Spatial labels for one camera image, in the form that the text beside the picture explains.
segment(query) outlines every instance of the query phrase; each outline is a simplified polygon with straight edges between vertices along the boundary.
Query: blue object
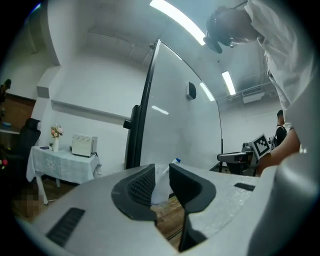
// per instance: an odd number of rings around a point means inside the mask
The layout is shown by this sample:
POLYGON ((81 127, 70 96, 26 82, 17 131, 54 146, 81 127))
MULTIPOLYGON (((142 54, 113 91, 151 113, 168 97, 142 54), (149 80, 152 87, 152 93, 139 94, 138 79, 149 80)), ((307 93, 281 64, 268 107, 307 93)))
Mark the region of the blue object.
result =
POLYGON ((11 127, 11 123, 8 123, 8 122, 2 122, 2 124, 4 125, 4 126, 7 126, 7 127, 11 127))

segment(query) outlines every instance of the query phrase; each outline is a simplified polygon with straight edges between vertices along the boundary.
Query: table leg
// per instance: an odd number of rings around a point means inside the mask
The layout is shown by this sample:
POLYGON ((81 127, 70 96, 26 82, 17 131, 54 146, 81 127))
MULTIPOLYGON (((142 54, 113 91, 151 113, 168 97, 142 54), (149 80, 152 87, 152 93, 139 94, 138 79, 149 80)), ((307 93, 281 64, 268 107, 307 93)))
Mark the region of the table leg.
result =
POLYGON ((58 188, 60 188, 60 179, 56 178, 56 179, 55 179, 55 182, 56 182, 56 186, 57 186, 58 188))
POLYGON ((43 203, 45 205, 48 204, 48 199, 47 199, 47 196, 46 196, 46 192, 45 192, 45 189, 44 189, 44 185, 42 183, 42 179, 41 179, 41 175, 40 174, 37 174, 35 173, 35 178, 36 178, 36 183, 38 184, 38 189, 39 189, 39 196, 42 196, 43 198, 43 203))

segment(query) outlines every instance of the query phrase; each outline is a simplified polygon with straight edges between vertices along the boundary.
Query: bare forearm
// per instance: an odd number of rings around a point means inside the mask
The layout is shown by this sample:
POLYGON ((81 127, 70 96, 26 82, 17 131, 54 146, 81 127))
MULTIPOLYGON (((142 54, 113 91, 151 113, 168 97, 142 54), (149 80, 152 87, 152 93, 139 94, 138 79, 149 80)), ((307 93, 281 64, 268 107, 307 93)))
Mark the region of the bare forearm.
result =
POLYGON ((271 153, 261 158, 257 168, 257 174, 260 175, 262 171, 269 166, 279 165, 283 159, 296 153, 300 148, 300 140, 294 129, 291 129, 283 142, 277 146, 271 153))

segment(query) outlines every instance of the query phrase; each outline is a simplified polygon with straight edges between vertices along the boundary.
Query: black chair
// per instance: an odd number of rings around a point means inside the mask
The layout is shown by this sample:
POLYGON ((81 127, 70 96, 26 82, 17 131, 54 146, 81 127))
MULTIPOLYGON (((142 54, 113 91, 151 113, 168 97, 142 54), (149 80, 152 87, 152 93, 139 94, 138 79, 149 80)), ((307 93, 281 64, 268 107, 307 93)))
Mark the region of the black chair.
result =
POLYGON ((21 128, 16 146, 11 150, 2 152, 2 159, 8 160, 8 166, 2 174, 8 179, 7 184, 10 189, 20 189, 26 183, 26 172, 28 158, 31 148, 38 141, 41 131, 38 130, 40 121, 29 118, 21 128))

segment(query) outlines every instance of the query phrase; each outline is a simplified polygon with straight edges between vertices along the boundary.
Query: snowflake pattern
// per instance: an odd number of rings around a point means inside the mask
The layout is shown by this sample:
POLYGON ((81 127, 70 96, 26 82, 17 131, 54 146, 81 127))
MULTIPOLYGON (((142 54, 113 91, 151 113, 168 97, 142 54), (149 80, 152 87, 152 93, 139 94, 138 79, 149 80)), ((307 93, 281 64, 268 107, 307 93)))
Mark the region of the snowflake pattern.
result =
POLYGON ((52 158, 47 158, 46 159, 46 167, 50 172, 54 172, 56 170, 56 162, 52 160, 52 158))

